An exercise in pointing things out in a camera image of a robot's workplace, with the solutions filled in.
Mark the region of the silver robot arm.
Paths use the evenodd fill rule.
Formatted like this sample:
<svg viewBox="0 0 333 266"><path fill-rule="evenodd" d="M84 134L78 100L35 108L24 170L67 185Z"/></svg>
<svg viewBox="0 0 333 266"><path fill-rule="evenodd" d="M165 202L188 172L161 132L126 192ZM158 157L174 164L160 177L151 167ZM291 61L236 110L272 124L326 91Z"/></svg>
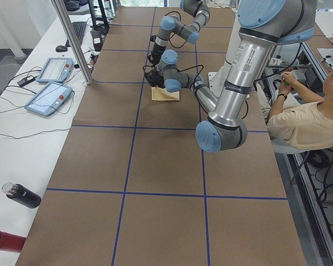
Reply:
<svg viewBox="0 0 333 266"><path fill-rule="evenodd" d="M154 42L154 45L147 58L152 66L160 62L172 34L178 35L190 44L195 44L199 38L201 28L209 21L210 11L204 1L180 1L180 8L191 15L193 21L186 25L181 21L181 17L162 17L158 34L150 37L150 41Z"/></svg>
<svg viewBox="0 0 333 266"><path fill-rule="evenodd" d="M154 46L148 55L152 64L145 78L153 87L170 93L188 88L207 112L195 131L199 146L206 152L219 152L241 146L248 135L240 109L278 45L300 43L314 35L315 1L241 1L236 18L240 42L219 96L214 95L199 74L182 73L178 55L168 49L171 35L194 44L210 18L204 1L182 1L181 9L193 17L190 24L177 16L164 16Z"/></svg>

